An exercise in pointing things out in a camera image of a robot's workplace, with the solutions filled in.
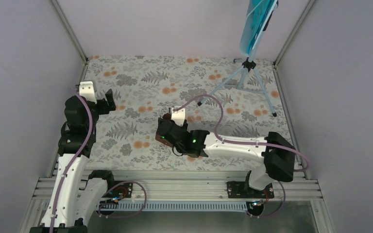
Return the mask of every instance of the floral pattern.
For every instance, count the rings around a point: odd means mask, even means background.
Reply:
[[[168,108],[211,92],[240,67],[232,58],[190,58],[170,56],[94,56],[86,80],[94,80],[97,98],[112,88],[116,111],[100,116],[97,142],[88,169],[247,171],[259,166],[254,161],[233,157],[190,158],[175,156],[170,147],[155,140],[158,117]],[[287,122],[275,83],[271,61],[256,60],[257,69],[275,106],[273,117],[262,94],[222,88],[217,97],[224,107],[219,133],[258,137],[276,131],[290,141]],[[237,83],[240,75],[230,83]],[[244,87],[259,90],[254,74]],[[217,104],[208,100],[187,109],[188,129],[211,131],[220,117]]]

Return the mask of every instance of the wall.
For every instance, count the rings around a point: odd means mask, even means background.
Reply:
[[[50,1],[0,0],[0,232],[16,232],[54,156],[82,60]]]
[[[317,1],[279,64],[336,232],[373,232],[373,1]]]
[[[88,55],[241,57],[249,0],[59,0]],[[308,0],[282,0],[256,57],[275,60]]]

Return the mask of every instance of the light blue tripod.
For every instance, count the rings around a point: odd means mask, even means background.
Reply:
[[[261,76],[258,70],[255,68],[256,64],[254,62],[255,52],[258,48],[261,37],[266,30],[269,20],[271,18],[272,12],[278,6],[278,0],[252,0],[248,7],[247,19],[245,23],[245,28],[242,33],[240,50],[241,53],[248,56],[247,59],[234,59],[235,62],[242,62],[242,66],[232,73],[224,82],[218,85],[209,95],[213,95],[223,86],[232,86],[241,91],[248,91],[252,93],[264,93],[267,99],[268,105],[271,108],[271,113],[274,117],[277,116],[274,106],[271,103],[270,97],[262,83]],[[242,87],[247,75],[254,71],[256,79],[258,80],[261,90],[250,90]],[[227,84],[233,77],[241,72],[241,79],[238,84]],[[201,106],[208,98],[202,99],[198,102],[198,106]]]

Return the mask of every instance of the gray floor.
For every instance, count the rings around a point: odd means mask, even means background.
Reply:
[[[278,202],[268,203],[264,214],[274,211],[278,205]],[[88,228],[89,233],[317,232],[311,205],[305,201],[287,202],[279,215],[267,219],[250,219],[236,212],[143,212],[128,219],[105,219],[94,213]]]

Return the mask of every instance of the gray wall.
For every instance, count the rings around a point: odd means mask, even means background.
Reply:
[[[0,0],[0,232],[16,232],[45,175],[82,61],[48,0]]]
[[[373,232],[373,1],[317,1],[278,66],[336,232]]]

